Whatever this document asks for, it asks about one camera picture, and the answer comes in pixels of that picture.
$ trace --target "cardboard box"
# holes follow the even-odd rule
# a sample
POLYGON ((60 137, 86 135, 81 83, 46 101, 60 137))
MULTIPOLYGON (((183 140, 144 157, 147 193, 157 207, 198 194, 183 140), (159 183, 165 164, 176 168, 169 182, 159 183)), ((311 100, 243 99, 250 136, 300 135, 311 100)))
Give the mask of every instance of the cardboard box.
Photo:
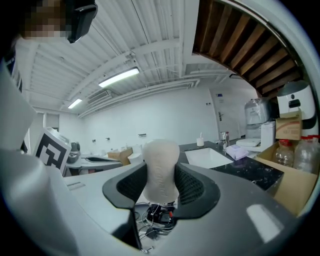
POLYGON ((255 160, 284 172, 274 199, 298 216, 308 201, 318 176, 273 162, 274 153, 278 147, 279 143, 276 142, 259 153, 255 160))
POLYGON ((280 114, 275 120, 275 138, 299 141, 302 129, 301 111, 280 114))
POLYGON ((130 161, 128 159, 128 156, 130 156, 132 153, 133 153, 132 147, 128 147, 125 150, 122 150, 122 151, 117 151, 117 150, 110 151, 107 154, 108 154, 108 158, 119 160, 123 164, 123 166, 127 166, 127 165, 130 165, 130 161))

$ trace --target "white foam block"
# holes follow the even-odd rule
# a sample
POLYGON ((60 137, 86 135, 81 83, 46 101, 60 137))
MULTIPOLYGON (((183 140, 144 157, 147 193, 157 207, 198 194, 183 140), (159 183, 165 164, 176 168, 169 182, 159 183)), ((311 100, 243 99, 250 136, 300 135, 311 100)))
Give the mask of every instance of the white foam block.
POLYGON ((180 149, 166 139, 155 139, 145 144, 143 158, 147 166, 147 182, 143 195, 152 203, 174 202, 179 192, 175 185, 175 165, 180 149))

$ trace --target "sink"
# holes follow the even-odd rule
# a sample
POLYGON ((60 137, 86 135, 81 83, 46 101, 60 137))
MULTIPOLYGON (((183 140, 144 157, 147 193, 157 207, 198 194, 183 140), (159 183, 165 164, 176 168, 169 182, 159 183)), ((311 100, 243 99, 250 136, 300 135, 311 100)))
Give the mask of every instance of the sink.
POLYGON ((212 148, 202 148, 185 152, 186 158, 190 165, 203 168, 214 168, 233 163, 222 154, 216 152, 212 148))

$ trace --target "plastic bottle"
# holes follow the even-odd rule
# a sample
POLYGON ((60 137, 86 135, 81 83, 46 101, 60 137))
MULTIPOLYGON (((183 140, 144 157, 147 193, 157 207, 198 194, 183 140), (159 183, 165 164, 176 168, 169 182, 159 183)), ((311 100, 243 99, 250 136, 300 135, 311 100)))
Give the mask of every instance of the plastic bottle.
POLYGON ((314 142, 312 136, 301 137, 295 148, 293 168, 307 173, 316 173, 319 166, 318 147, 318 142, 314 142))
POLYGON ((295 153, 292 147, 292 143, 288 139, 280 139, 279 147, 275 151, 276 163, 292 167, 294 164, 295 153))

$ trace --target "countertop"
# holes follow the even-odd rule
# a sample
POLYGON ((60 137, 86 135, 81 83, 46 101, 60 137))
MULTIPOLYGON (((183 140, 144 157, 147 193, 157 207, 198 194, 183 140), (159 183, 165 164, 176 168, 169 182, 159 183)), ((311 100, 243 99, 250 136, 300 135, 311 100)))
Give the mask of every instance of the countertop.
POLYGON ((197 143, 179 145, 179 147, 180 155, 178 163, 189 164, 188 158, 185 153, 186 151, 211 148, 224 157, 232 160, 233 162, 210 169, 244 178, 251 181, 252 183, 255 183, 265 191, 272 190, 272 188, 275 186, 275 184, 278 183, 279 179, 281 179, 284 174, 278 169, 275 169, 249 157, 244 157, 240 160, 234 161, 231 156, 225 153, 221 145, 215 144, 211 141, 205 141, 204 146, 201 147, 197 146, 197 143))

